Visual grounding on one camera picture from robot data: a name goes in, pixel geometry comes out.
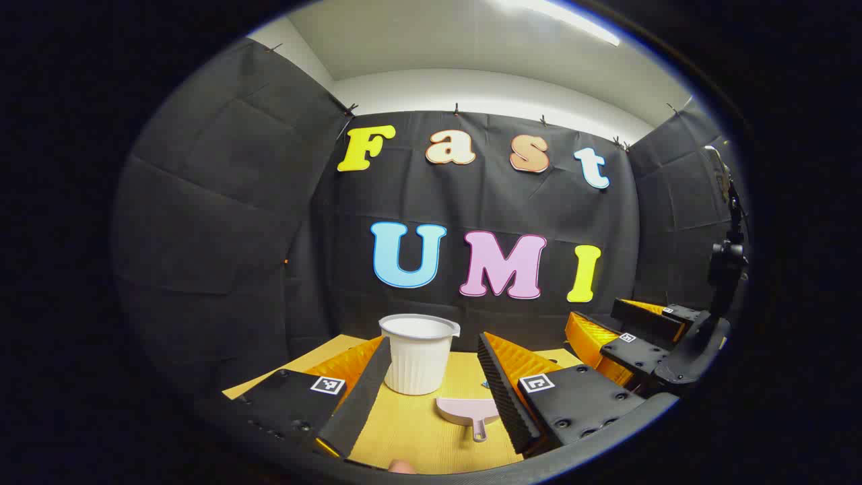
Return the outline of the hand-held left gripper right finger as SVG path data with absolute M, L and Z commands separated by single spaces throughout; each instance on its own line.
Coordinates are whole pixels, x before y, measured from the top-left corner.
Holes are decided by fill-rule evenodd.
M 488 332 L 478 336 L 477 358 L 513 449 L 523 457 L 576 444 L 644 403 L 591 366 L 564 368 Z

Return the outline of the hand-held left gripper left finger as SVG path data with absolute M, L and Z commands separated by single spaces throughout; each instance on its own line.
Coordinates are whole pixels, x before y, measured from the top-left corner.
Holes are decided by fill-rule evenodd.
M 280 369 L 233 397 L 246 423 L 277 448 L 348 459 L 391 365 L 376 337 L 304 372 Z

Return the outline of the pink plastic dustpan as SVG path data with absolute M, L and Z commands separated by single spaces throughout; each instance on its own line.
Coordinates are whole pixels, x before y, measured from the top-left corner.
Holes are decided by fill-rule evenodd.
M 470 428 L 472 439 L 477 443 L 486 442 L 487 425 L 500 418 L 493 399 L 436 398 L 435 408 L 447 422 Z

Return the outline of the white ribbed garbage bin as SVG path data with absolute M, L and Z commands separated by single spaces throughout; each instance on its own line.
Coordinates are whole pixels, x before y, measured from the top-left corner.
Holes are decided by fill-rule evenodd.
M 461 335 L 461 326 L 443 317 L 421 314 L 389 315 L 378 324 L 391 347 L 391 365 L 384 384 L 406 395 L 440 389 L 452 340 Z

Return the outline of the wooden desktop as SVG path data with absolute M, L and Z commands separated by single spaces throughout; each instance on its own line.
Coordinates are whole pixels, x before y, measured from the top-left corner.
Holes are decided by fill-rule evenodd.
M 441 418 L 435 399 L 490 399 L 477 355 L 453 351 L 441 388 L 431 394 L 407 396 L 382 385 L 349 459 L 384 467 L 392 460 L 409 461 L 422 475 L 480 472 L 522 461 L 502 421 L 488 426 L 486 442 L 474 442 L 471 429 Z

